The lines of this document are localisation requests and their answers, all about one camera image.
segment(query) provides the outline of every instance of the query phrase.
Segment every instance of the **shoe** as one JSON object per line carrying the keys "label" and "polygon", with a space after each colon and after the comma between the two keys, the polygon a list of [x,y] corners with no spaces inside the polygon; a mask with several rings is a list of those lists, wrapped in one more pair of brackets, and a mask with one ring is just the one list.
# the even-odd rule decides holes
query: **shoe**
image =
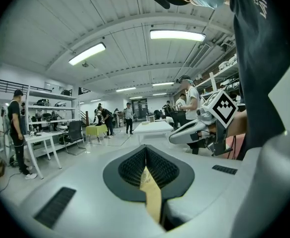
{"label": "shoe", "polygon": [[28,174],[28,175],[25,176],[25,179],[26,180],[30,180],[30,179],[34,179],[36,177],[37,177],[37,174]]}

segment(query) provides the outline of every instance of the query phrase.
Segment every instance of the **fluorescent light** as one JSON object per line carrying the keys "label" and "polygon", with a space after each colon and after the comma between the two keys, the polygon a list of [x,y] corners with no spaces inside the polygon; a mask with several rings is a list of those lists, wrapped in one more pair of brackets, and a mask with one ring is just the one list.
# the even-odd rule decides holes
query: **fluorescent light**
{"label": "fluorescent light", "polygon": [[205,35],[179,30],[151,30],[150,39],[185,39],[203,42]]}
{"label": "fluorescent light", "polygon": [[119,89],[119,90],[116,90],[116,91],[117,91],[117,92],[121,92],[121,91],[133,90],[133,89],[136,89],[136,87],[130,87],[130,88],[125,88],[125,89]]}
{"label": "fluorescent light", "polygon": [[81,62],[81,61],[87,59],[88,57],[97,54],[98,52],[104,51],[105,49],[106,49],[106,47],[104,46],[104,44],[99,43],[95,46],[90,47],[86,51],[83,51],[82,53],[80,53],[76,57],[72,58],[69,61],[69,64],[76,65],[78,62]]}
{"label": "fluorescent light", "polygon": [[168,83],[159,83],[159,84],[153,84],[153,86],[158,86],[158,85],[173,85],[174,82],[168,82]]}

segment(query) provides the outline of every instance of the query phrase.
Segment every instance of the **white shelf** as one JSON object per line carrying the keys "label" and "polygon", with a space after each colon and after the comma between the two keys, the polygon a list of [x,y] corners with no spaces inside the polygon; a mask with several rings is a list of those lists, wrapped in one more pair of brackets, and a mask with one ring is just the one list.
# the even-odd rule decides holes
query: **white shelf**
{"label": "white shelf", "polygon": [[31,121],[30,125],[33,124],[43,124],[43,123],[51,123],[51,122],[64,122],[64,121],[75,121],[75,119],[63,119],[63,120],[54,120],[54,121]]}
{"label": "white shelf", "polygon": [[41,97],[41,98],[47,98],[47,99],[58,99],[58,100],[63,100],[63,101],[73,101],[77,99],[72,96],[56,94],[56,93],[51,93],[51,92],[46,92],[46,91],[39,91],[39,90],[34,90],[34,89],[29,90],[29,96]]}
{"label": "white shelf", "polygon": [[[83,140],[83,139],[80,139],[80,140],[78,140],[78,141],[74,141],[73,143],[68,143],[66,146],[68,147],[68,146],[70,146],[70,145],[76,144],[76,142],[81,142],[82,140]],[[60,143],[55,144],[55,149],[56,149],[56,151],[57,151],[57,150],[60,150],[60,149],[62,149],[62,148],[65,148],[65,145],[62,145],[62,144],[60,144]],[[51,146],[48,146],[47,149],[48,149],[48,152],[49,152],[49,153],[53,152]],[[46,149],[45,149],[44,147],[43,147],[43,148],[40,148],[40,149],[36,149],[36,150],[34,150],[34,155],[35,155],[35,157],[40,157],[40,156],[43,156],[43,155],[46,155],[46,154],[47,154],[47,152],[46,152]]]}
{"label": "white shelf", "polygon": [[75,110],[75,108],[68,107],[50,107],[50,106],[28,106],[29,109],[38,109],[38,110]]}

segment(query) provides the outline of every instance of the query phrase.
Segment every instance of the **black vent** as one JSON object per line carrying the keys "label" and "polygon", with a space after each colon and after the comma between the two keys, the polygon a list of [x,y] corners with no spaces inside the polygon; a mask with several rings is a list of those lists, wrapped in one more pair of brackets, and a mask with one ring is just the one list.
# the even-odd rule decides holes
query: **black vent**
{"label": "black vent", "polygon": [[35,216],[35,220],[51,229],[75,193],[74,189],[61,188]]}
{"label": "black vent", "polygon": [[221,171],[227,174],[231,174],[231,175],[235,175],[237,172],[237,169],[232,169],[232,168],[228,168],[228,167],[224,167],[220,165],[215,165],[214,167],[212,167],[212,169],[215,169],[217,171]]}

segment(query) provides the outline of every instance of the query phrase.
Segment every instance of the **white desk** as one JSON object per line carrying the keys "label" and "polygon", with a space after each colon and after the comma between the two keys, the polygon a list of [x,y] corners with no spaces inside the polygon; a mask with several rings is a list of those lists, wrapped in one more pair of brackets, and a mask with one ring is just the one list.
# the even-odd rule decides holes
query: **white desk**
{"label": "white desk", "polygon": [[50,160],[51,158],[50,158],[50,155],[49,155],[49,152],[48,152],[48,148],[47,148],[47,144],[46,144],[46,140],[50,140],[51,148],[53,150],[53,153],[54,153],[54,156],[56,158],[57,164],[58,164],[59,168],[61,169],[62,167],[60,165],[60,161],[59,161],[59,158],[57,156],[57,152],[56,152],[56,148],[55,148],[55,145],[54,145],[54,141],[52,139],[52,136],[56,135],[56,134],[62,134],[62,132],[59,132],[59,131],[57,133],[41,132],[41,136],[34,136],[34,137],[31,137],[29,135],[24,135],[25,140],[26,140],[27,145],[28,145],[31,161],[32,161],[33,165],[35,166],[35,168],[37,170],[37,173],[38,173],[38,175],[40,176],[41,179],[43,179],[44,177],[43,177],[43,175],[42,175],[42,173],[41,173],[41,171],[40,171],[40,169],[38,167],[38,164],[37,164],[37,161],[36,161],[36,157],[35,157],[34,152],[32,150],[31,144],[43,141],[44,145],[45,145],[46,152],[47,152],[48,159]]}
{"label": "white desk", "polygon": [[170,126],[166,122],[150,122],[149,124],[143,125],[140,124],[137,128],[133,131],[133,133],[138,134],[139,144],[141,143],[140,137],[146,134],[149,135],[157,135],[157,134],[164,134],[169,141],[169,134],[173,130],[172,126]]}

